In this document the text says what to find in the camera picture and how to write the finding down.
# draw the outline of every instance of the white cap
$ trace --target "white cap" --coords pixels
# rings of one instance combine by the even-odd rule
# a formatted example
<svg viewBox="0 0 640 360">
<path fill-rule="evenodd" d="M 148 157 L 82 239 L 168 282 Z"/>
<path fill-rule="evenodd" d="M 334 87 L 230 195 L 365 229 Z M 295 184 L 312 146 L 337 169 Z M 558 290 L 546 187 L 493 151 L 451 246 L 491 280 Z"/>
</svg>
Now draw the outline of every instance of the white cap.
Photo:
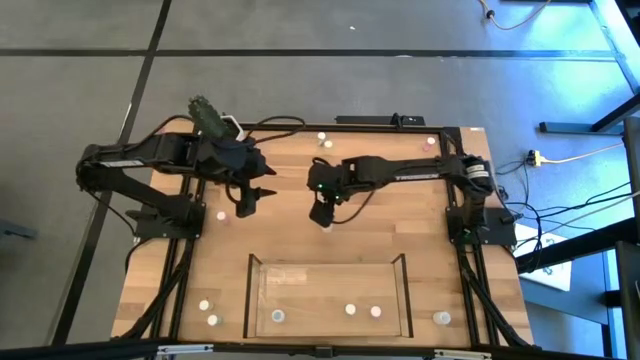
<svg viewBox="0 0 640 360">
<path fill-rule="evenodd" d="M 356 306 L 353 304 L 347 304 L 344 307 L 344 312 L 347 313 L 347 315 L 355 315 L 356 314 Z"/>
<path fill-rule="evenodd" d="M 380 309 L 380 306 L 374 306 L 371 308 L 371 316 L 380 317 L 380 315 L 382 315 L 382 309 Z"/>
<path fill-rule="evenodd" d="M 222 318 L 219 317 L 218 315 L 210 315 L 207 318 L 207 324 L 209 324 L 210 326 L 216 326 L 218 324 L 220 324 L 222 322 Z"/>
<path fill-rule="evenodd" d="M 207 310 L 209 310 L 209 306 L 210 306 L 210 304 L 209 304 L 209 301 L 208 301 L 208 300 L 202 300 L 202 301 L 200 301 L 200 306 L 199 306 L 199 307 L 200 307 L 200 310 L 202 310 L 202 311 L 207 311 Z"/>
<path fill-rule="evenodd" d="M 438 311 L 433 314 L 433 321 L 438 325 L 448 325 L 451 322 L 451 315 L 446 311 Z"/>
<path fill-rule="evenodd" d="M 271 320 L 277 323 L 281 323 L 284 321 L 284 311 L 280 309 L 273 310 L 271 313 Z"/>
</svg>

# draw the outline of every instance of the black floor stripe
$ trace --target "black floor stripe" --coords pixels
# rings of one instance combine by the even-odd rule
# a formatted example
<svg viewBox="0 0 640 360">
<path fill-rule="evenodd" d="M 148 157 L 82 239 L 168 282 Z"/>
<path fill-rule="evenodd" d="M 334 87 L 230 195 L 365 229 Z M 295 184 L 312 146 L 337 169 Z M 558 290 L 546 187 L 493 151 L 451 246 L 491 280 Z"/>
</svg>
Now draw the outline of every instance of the black floor stripe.
<svg viewBox="0 0 640 360">
<path fill-rule="evenodd" d="M 127 112 L 122 130 L 120 131 L 120 136 L 118 138 L 119 144 L 127 143 L 129 141 L 129 137 L 131 136 L 133 123 L 135 122 L 138 108 L 140 107 L 140 102 L 142 101 L 142 95 L 147 84 L 147 79 L 149 78 L 149 73 L 151 72 L 154 53 L 158 49 L 160 37 L 162 36 L 162 31 L 167 21 L 169 9 L 171 8 L 171 1 L 172 0 L 164 0 L 162 2 L 158 21 L 156 22 L 156 27 L 153 31 L 153 35 L 149 43 L 149 48 L 146 51 L 146 57 L 142 64 L 140 75 L 138 76 L 138 81 L 131 97 L 131 106 L 129 107 L 129 111 Z M 101 194 L 101 199 L 105 200 L 105 203 L 108 204 L 111 199 L 111 193 L 107 192 Z M 73 325 L 73 318 L 76 314 L 76 310 L 80 302 L 82 290 L 84 289 L 84 284 L 87 280 L 87 276 L 89 275 L 89 269 L 91 268 L 91 262 L 93 261 L 95 249 L 98 246 L 98 240 L 100 239 L 100 232 L 102 230 L 102 226 L 104 225 L 105 218 L 106 209 L 105 206 L 101 205 L 95 212 L 91 223 L 89 224 L 88 231 L 86 232 L 86 238 L 83 241 L 84 246 L 82 248 L 80 259 L 78 261 L 78 266 L 75 269 L 73 280 L 71 282 L 69 292 L 67 293 L 67 298 L 64 302 L 62 312 L 60 313 L 60 320 L 58 321 L 53 335 L 52 345 L 62 345 L 67 341 L 69 331 L 71 330 L 71 326 Z"/>
<path fill-rule="evenodd" d="M 419 49 L 160 49 L 157 57 L 471 57 L 614 58 L 608 50 L 419 50 Z"/>
<path fill-rule="evenodd" d="M 0 56 L 132 57 L 147 53 L 146 49 L 0 49 Z"/>
<path fill-rule="evenodd" d="M 637 94 L 638 92 L 640 92 L 640 85 L 638 84 L 638 80 L 633 75 L 631 68 L 627 64 L 627 60 L 624 54 L 621 53 L 620 50 L 618 49 L 618 46 L 616 45 L 616 42 L 613 39 L 613 35 L 611 35 L 611 32 L 609 31 L 609 26 L 607 25 L 607 22 L 604 20 L 604 17 L 602 16 L 600 9 L 598 9 L 598 5 L 596 5 L 594 1 L 589 3 L 589 8 L 591 9 L 593 16 L 596 18 L 596 21 L 598 22 L 598 25 L 602 30 L 602 35 L 604 35 L 605 40 L 609 44 L 609 48 L 611 49 L 616 59 L 616 62 L 620 67 L 620 71 L 622 71 L 622 75 L 627 80 L 627 83 L 629 83 L 629 87 L 631 88 L 631 91 L 633 91 L 634 94 Z"/>
</svg>

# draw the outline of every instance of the yellow cable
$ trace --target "yellow cable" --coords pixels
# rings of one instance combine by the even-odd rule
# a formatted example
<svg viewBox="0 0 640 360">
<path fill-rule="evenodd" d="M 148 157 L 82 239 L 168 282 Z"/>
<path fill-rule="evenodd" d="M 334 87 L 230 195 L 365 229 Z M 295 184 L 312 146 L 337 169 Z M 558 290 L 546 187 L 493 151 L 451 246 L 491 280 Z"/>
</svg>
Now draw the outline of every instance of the yellow cable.
<svg viewBox="0 0 640 360">
<path fill-rule="evenodd" d="M 570 157 L 570 158 L 562 159 L 562 160 L 549 160 L 549 159 L 545 158 L 544 156 L 540 156 L 540 162 L 543 163 L 543 164 L 545 164 L 545 163 L 547 163 L 547 164 L 563 164 L 563 163 L 566 163 L 566 162 L 569 162 L 569 161 L 582 159 L 582 158 L 585 158 L 587 156 L 591 156 L 591 155 L 594 155 L 594 154 L 597 154 L 597 153 L 600 153 L 600 152 L 603 152 L 603 151 L 607 151 L 607 150 L 610 150 L 610 149 L 613 149 L 613 148 L 617 148 L 618 146 L 622 146 L 622 145 L 624 145 L 624 144 L 623 143 L 618 143 L 618 144 L 614 144 L 614 145 L 611 145 L 611 146 L 607 146 L 607 147 L 602 148 L 602 149 L 598 149 L 598 150 L 594 150 L 594 151 L 588 152 L 586 154 L 582 154 L 582 155 L 578 155 L 578 156 L 574 156 L 574 157 Z"/>
<path fill-rule="evenodd" d="M 484 8 L 484 13 L 485 15 L 487 13 L 489 13 L 489 11 L 491 11 L 491 9 L 489 8 L 489 5 L 487 5 L 487 2 L 485 0 L 478 0 L 480 1 L 480 3 L 482 4 L 482 7 Z M 536 15 L 538 15 L 542 9 L 544 9 L 547 5 L 549 5 L 549 3 L 551 2 L 551 0 L 547 0 L 547 2 L 545 2 L 542 6 L 540 6 L 540 8 L 538 8 L 538 10 L 534 11 L 531 15 L 529 15 L 529 17 L 527 17 L 526 19 L 524 19 L 524 21 L 522 21 L 521 23 L 514 25 L 514 26 L 510 26 L 510 27 L 504 27 L 501 26 L 500 24 L 498 24 L 498 22 L 495 19 L 494 15 L 490 15 L 489 19 L 491 20 L 491 22 L 493 22 L 493 24 L 500 30 L 513 30 L 517 27 L 520 27 L 524 24 L 526 24 L 527 22 L 529 22 L 531 19 L 533 19 L 534 17 L 536 17 Z"/>
</svg>

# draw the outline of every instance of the transparent tray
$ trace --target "transparent tray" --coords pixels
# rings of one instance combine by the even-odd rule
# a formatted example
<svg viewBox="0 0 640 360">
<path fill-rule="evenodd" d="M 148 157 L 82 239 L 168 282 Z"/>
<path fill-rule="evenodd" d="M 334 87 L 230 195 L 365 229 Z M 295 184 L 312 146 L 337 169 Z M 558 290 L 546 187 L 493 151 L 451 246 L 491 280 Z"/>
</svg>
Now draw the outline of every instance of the transparent tray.
<svg viewBox="0 0 640 360">
<path fill-rule="evenodd" d="M 243 335 L 413 337 L 406 269 L 404 254 L 373 264 L 269 264 L 251 254 Z"/>
</svg>

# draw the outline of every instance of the wooden table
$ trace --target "wooden table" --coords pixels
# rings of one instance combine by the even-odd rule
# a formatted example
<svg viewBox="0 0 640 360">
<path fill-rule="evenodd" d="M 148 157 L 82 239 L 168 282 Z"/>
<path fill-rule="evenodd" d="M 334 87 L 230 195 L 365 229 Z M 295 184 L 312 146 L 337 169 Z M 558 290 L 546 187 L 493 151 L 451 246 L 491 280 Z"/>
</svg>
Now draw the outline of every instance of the wooden table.
<svg viewBox="0 0 640 360">
<path fill-rule="evenodd" d="M 190 132 L 191 123 L 174 121 L 166 131 Z M 467 153 L 490 158 L 482 128 L 462 128 Z M 254 132 L 254 137 L 274 132 Z M 258 202 L 256 214 L 227 225 L 216 220 L 218 211 L 234 214 L 233 204 L 219 186 L 208 184 L 205 229 L 196 242 L 188 281 L 179 339 L 278 344 L 333 344 L 361 346 L 468 347 L 469 334 L 461 291 L 460 273 L 454 247 L 448 241 L 444 209 L 445 182 L 441 180 L 391 184 L 379 190 L 369 205 L 353 221 L 335 225 L 330 233 L 308 219 L 313 194 L 306 188 L 311 158 L 319 156 L 332 164 L 343 158 L 379 155 L 389 160 L 434 157 L 439 144 L 422 148 L 427 135 L 393 133 L 329 133 L 334 146 L 319 147 L 316 133 L 260 144 L 268 164 L 277 176 L 264 176 L 254 186 L 278 191 Z M 167 194 L 177 194 L 180 176 L 153 173 L 151 185 Z M 336 219 L 356 211 L 366 194 L 354 196 L 336 207 Z M 493 195 L 488 205 L 499 206 Z M 157 293 L 167 240 L 153 240 L 132 256 L 112 334 L 127 331 Z M 513 259 L 499 246 L 484 246 L 484 258 L 491 295 L 508 322 L 525 340 L 532 342 L 529 321 Z M 389 263 L 406 254 L 414 337 L 253 337 L 243 338 L 244 305 L 247 287 L 247 259 L 250 253 L 271 263 Z M 207 299 L 213 309 L 201 311 Z M 481 341 L 487 343 L 482 306 L 475 299 Z M 169 299 L 161 334 L 168 332 L 173 299 Z M 448 311 L 449 325 L 436 325 L 432 316 Z M 207 324 L 210 313 L 224 322 Z"/>
</svg>

